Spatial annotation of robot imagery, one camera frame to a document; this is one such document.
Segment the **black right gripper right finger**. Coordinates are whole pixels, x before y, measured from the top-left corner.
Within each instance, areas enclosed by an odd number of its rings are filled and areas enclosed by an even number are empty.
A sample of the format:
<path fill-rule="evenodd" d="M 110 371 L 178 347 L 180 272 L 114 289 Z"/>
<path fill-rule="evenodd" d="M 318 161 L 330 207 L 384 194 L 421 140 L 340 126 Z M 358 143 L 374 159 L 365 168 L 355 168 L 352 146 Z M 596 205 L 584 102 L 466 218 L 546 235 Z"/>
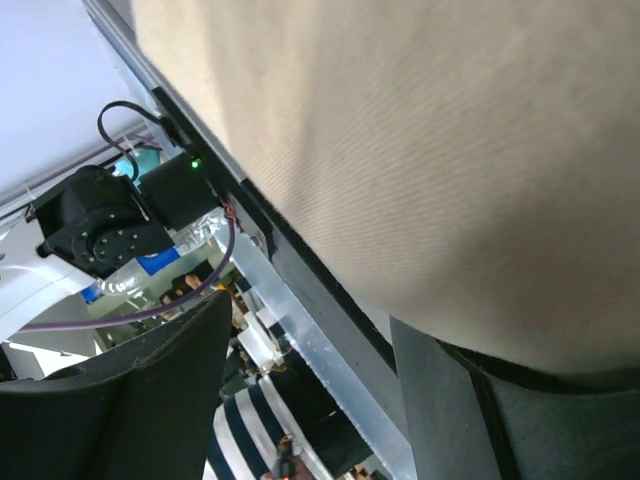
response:
<path fill-rule="evenodd" d="M 397 319 L 391 333 L 419 478 L 638 478 L 637 385 L 562 380 Z"/>

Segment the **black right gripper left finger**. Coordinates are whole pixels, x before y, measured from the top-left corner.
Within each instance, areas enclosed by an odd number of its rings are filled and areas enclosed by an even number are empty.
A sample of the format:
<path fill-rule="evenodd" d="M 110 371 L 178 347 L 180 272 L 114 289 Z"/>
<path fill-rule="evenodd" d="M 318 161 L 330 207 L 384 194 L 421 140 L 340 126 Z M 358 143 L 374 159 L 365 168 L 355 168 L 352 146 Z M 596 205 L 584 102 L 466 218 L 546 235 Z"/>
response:
<path fill-rule="evenodd" d="M 2 383 L 2 478 L 201 478 L 231 317 L 218 291 L 96 357 Z"/>

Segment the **beige t shirt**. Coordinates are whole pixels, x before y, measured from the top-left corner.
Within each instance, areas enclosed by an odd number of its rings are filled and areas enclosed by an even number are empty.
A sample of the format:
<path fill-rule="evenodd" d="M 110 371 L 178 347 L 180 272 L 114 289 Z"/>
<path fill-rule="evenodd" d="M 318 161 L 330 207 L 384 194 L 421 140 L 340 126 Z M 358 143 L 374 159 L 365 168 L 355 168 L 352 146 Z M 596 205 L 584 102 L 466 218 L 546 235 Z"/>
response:
<path fill-rule="evenodd" d="M 639 363 L 635 1 L 137 1 L 142 52 L 356 297 L 551 373 Z"/>

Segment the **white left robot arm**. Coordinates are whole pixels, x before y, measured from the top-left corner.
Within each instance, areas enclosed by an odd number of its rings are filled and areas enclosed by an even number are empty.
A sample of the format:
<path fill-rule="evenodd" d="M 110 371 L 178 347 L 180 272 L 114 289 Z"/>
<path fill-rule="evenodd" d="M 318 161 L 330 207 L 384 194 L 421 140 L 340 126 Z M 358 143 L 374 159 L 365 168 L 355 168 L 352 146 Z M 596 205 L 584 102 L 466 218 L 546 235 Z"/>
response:
<path fill-rule="evenodd" d="M 35 199 L 1 240 L 1 337 L 131 260 L 175 246 L 173 233 L 218 205 L 212 168 L 186 153 L 137 182 L 80 168 Z"/>

